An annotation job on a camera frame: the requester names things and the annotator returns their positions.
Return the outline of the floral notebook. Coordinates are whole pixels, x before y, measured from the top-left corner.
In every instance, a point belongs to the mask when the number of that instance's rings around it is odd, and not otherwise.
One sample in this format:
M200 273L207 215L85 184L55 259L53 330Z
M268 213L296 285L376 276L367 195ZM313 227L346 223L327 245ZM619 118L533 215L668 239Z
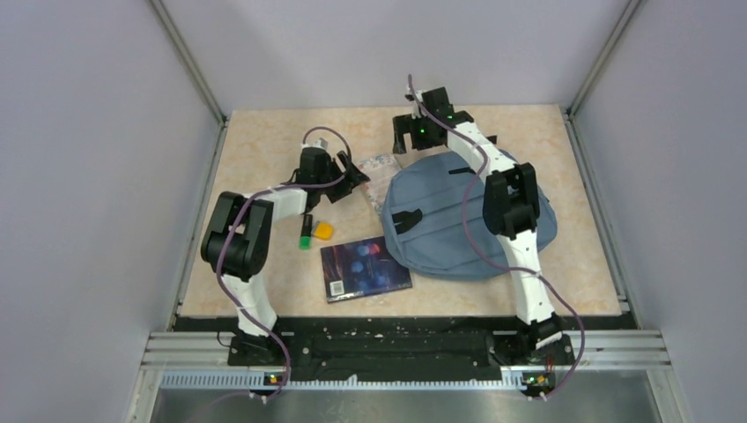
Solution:
M358 169L369 178L363 183L363 192L373 211L380 216L389 184L402 167L394 154L386 153L361 160Z

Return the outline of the blue student backpack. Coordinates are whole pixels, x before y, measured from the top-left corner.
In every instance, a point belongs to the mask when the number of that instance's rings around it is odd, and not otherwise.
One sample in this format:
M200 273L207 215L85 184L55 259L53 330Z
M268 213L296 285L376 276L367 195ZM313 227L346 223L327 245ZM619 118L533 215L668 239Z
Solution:
M456 153L420 159L395 174L381 208L386 248L428 278L480 281L504 274L506 254L485 226L484 185Z

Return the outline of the dark book underneath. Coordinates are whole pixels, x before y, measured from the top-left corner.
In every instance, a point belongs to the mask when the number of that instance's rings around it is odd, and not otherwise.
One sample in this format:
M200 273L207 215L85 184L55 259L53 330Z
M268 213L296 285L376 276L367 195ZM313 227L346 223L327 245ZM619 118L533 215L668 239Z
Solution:
M399 264L383 236L321 248L328 303L413 287L410 270Z

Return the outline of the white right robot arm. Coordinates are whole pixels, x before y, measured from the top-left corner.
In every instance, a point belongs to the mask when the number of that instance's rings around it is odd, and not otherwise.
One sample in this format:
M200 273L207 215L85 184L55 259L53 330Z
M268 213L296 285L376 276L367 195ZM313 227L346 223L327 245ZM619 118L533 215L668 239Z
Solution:
M471 183L484 186L483 221L506 254L505 268L514 283L521 322L516 350L528 363L541 362L563 333L539 260L536 170L506 156L468 112L455 110L445 88L424 91L409 86L405 97L412 110L393 119L393 152L404 153L404 138L409 136L414 149L444 145L474 171Z

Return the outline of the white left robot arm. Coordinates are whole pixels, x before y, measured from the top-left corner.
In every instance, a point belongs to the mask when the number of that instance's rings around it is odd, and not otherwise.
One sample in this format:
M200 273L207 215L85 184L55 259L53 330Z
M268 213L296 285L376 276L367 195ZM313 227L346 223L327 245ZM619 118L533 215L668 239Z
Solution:
M233 348L248 349L266 365L277 361L283 350L273 330L277 313L263 280L273 225L289 217L305 218L322 197L335 203L369 180L348 152L331 155L322 147L307 146L288 181L250 195L224 191L218 196L200 256L236 308Z

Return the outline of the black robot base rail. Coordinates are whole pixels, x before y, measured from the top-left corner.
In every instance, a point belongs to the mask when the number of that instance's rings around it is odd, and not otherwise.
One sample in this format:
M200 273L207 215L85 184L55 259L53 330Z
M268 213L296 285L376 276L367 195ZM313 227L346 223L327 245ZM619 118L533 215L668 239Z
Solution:
M513 317L281 317L270 334L236 330L228 363L278 367L276 381L497 381L503 367L548 375L576 369L585 346L574 346L563 320L526 325Z

